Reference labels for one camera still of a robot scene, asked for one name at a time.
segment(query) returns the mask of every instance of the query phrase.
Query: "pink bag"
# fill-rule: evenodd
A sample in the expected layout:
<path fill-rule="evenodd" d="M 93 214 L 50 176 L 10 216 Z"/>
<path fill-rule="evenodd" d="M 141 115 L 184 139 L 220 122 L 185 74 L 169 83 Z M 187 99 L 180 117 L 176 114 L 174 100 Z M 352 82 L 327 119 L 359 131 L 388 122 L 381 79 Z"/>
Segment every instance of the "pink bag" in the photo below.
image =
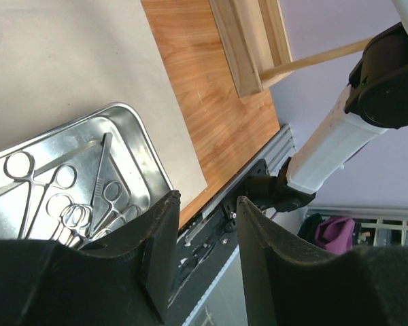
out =
<path fill-rule="evenodd" d="M 352 248 L 354 228 L 355 221 L 350 217 L 330 217 L 316 229 L 316 246 L 336 255 L 342 255 Z"/>

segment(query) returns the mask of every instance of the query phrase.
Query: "wooden dowel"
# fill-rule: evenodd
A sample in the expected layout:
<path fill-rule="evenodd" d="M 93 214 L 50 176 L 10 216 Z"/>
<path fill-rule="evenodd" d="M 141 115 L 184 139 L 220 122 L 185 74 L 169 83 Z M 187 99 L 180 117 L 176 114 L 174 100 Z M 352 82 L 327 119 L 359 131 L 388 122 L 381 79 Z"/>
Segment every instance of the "wooden dowel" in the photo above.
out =
<path fill-rule="evenodd" d="M 370 40 L 372 39 L 371 38 L 364 39 L 362 41 L 352 43 L 347 46 L 342 46 L 340 48 L 336 48 L 336 49 L 332 49 L 332 50 L 329 50 L 323 53 L 315 54 L 314 56 L 309 56 L 308 58 L 293 61 L 291 63 L 287 63 L 285 65 L 281 65 L 281 66 L 263 71 L 260 74 L 260 79 L 262 81 L 263 88 L 264 89 L 269 88 L 273 84 L 277 83 L 281 79 L 280 75 L 283 73 L 289 73 L 297 69 L 316 65 L 321 62 L 340 58 L 341 56 L 347 56 L 348 54 L 363 51 L 366 45 L 368 44 L 368 42 L 370 42 Z"/>

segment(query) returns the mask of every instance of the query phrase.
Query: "scissors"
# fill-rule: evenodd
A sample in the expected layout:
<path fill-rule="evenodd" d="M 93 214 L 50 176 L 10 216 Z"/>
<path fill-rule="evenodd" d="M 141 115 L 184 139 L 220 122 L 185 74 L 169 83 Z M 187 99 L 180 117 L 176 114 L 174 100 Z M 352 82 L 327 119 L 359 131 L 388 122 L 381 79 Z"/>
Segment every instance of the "scissors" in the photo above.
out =
<path fill-rule="evenodd" d="M 114 190 L 116 188 L 116 194 L 113 198 L 109 198 L 107 193 Z M 127 207 L 124 209 L 124 211 L 119 211 L 117 208 L 117 202 L 121 198 L 121 195 L 124 191 L 124 188 L 119 181 L 110 181 L 103 189 L 103 195 L 102 198 L 106 201 L 106 203 L 109 204 L 109 208 L 107 209 L 107 212 L 102 216 L 100 220 L 100 224 L 104 224 L 104 226 L 101 227 L 99 231 L 95 233 L 93 236 L 94 239 L 101 238 L 102 236 L 105 236 L 113 231 L 113 227 L 116 224 L 119 224 L 115 229 L 123 226 L 133 218 L 139 216 L 141 209 L 134 204 L 127 205 Z M 130 213 L 131 211 L 135 211 L 135 216 L 131 217 Z M 109 217 L 113 215 L 114 218 L 112 220 L 108 220 Z"/>
<path fill-rule="evenodd" d="M 19 175 L 16 175 L 16 173 L 13 173 L 11 171 L 12 170 L 11 165 L 13 165 L 13 163 L 18 163 L 18 161 L 22 159 L 22 156 L 25 156 L 26 159 L 29 161 L 29 167 L 27 168 L 27 172 L 25 174 L 19 176 Z M 42 182 L 38 182 L 34 179 L 35 178 L 35 158 L 33 157 L 32 154 L 26 151 L 19 151 L 17 153 L 13 153 L 12 155 L 9 155 L 5 159 L 5 164 L 3 165 L 3 171 L 6 177 L 9 177 L 17 182 L 21 182 L 21 183 L 27 182 L 29 184 L 29 190 L 27 192 L 27 199 L 26 199 L 26 206 L 24 208 L 24 215 L 22 216 L 22 223 L 20 226 L 20 230 L 18 231 L 18 239 L 23 239 L 26 234 L 33 189 L 35 188 L 36 185 L 45 186 L 46 184 Z"/>
<path fill-rule="evenodd" d="M 50 180 L 49 183 L 47 183 L 44 186 L 44 191 L 42 192 L 41 200 L 39 201 L 39 205 L 36 209 L 35 216 L 32 219 L 32 222 L 27 230 L 25 238 L 28 238 L 31 235 L 36 218 L 39 214 L 39 210 L 43 207 L 47 207 L 47 205 L 44 204 L 44 201 L 46 199 L 46 194 L 48 193 L 48 190 L 52 187 L 55 187 L 61 190 L 66 190 L 66 189 L 73 187 L 76 181 L 77 181 L 77 170 L 74 166 L 70 164 L 62 164 L 53 172 L 52 179 Z"/>
<path fill-rule="evenodd" d="M 90 205 L 75 204 L 69 194 L 55 194 L 48 200 L 47 213 L 58 222 L 50 240 L 59 240 L 65 228 L 71 232 L 71 236 L 65 243 L 67 246 L 76 237 L 83 239 L 86 237 L 86 230 L 90 225 L 90 216 L 92 215 Z"/>

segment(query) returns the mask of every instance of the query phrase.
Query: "wooden table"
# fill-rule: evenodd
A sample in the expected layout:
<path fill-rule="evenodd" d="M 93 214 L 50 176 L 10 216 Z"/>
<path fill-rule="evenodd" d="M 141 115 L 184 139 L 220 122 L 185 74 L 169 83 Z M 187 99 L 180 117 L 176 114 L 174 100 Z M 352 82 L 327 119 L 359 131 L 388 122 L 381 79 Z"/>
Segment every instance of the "wooden table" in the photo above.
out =
<path fill-rule="evenodd" d="M 279 130 L 279 123 L 268 90 L 237 96 L 208 0 L 142 4 L 207 180 L 207 189 L 181 212 L 182 227 Z"/>

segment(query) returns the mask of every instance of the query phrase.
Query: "stainless steel tray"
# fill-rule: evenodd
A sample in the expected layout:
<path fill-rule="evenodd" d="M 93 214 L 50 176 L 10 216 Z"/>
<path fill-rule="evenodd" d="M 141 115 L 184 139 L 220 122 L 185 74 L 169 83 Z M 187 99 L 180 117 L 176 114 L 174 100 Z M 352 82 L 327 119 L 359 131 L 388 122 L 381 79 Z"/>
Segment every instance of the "stainless steel tray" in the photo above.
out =
<path fill-rule="evenodd" d="M 91 200 L 103 137 L 109 132 L 113 139 L 103 186 L 117 184 L 107 189 L 107 198 L 100 200 L 103 220 L 91 234 Z M 28 173 L 30 164 L 23 153 L 33 157 L 32 183 L 8 177 L 9 169 L 14 170 L 12 176 Z M 63 166 L 67 167 L 63 169 L 65 178 L 74 178 L 68 189 L 52 183 Z M 105 199 L 114 199 L 119 194 L 118 187 L 123 192 L 111 204 Z M 172 185 L 138 114 L 126 104 L 112 103 L 0 152 L 0 239 L 54 239 L 79 248 L 144 213 L 170 189 Z M 21 234 L 28 202 L 30 232 L 26 228 Z M 72 212 L 79 217 L 64 213 L 72 204 L 85 208 Z"/>

